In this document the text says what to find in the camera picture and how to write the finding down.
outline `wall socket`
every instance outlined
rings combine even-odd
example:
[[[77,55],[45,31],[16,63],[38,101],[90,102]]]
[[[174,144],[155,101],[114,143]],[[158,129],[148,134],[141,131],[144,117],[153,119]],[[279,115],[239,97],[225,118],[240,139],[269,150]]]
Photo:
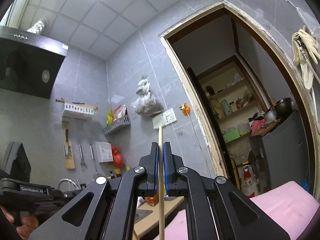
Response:
[[[157,130],[160,125],[166,126],[176,120],[176,115],[174,114],[173,108],[171,108],[168,111],[158,114],[152,118],[153,129]]]

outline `yellow package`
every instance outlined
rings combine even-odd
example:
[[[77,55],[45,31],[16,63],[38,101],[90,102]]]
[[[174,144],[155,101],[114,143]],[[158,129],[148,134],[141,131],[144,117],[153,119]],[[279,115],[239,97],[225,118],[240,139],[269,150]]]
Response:
[[[112,123],[112,121],[113,121],[113,112],[112,112],[111,106],[110,106],[110,110],[109,110],[107,118],[108,118],[107,125],[110,125]]]

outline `gray plastic basket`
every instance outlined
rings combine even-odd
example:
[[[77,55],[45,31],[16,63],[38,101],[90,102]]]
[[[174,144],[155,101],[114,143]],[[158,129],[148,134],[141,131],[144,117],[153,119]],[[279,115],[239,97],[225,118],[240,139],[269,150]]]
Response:
[[[128,115],[125,115],[124,117],[115,120],[112,122],[112,124],[108,125],[105,129],[103,129],[104,135],[114,133],[128,125],[130,125],[130,118]]]

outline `metal pivot bolt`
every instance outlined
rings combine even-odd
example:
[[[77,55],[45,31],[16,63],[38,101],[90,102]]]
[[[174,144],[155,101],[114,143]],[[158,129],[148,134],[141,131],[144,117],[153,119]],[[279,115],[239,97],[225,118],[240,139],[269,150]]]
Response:
[[[222,177],[222,176],[217,177],[217,182],[219,184],[225,184],[226,181],[227,181],[227,179],[225,177]]]
[[[107,178],[105,177],[99,177],[96,179],[96,183],[99,185],[105,184],[107,182]]]
[[[142,173],[142,172],[144,172],[144,167],[141,167],[141,166],[135,167],[135,168],[134,168],[134,171],[135,171],[136,173]]]
[[[180,167],[180,168],[178,169],[178,171],[179,171],[180,173],[187,173],[187,172],[188,172],[188,168],[182,166],[182,167]]]

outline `orange plug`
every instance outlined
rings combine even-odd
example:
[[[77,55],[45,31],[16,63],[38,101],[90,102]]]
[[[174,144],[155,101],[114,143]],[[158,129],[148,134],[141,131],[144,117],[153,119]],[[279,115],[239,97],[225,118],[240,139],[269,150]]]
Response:
[[[184,103],[183,105],[181,105],[180,110],[185,115],[190,114],[190,112],[191,112],[190,106],[188,106],[187,103]]]

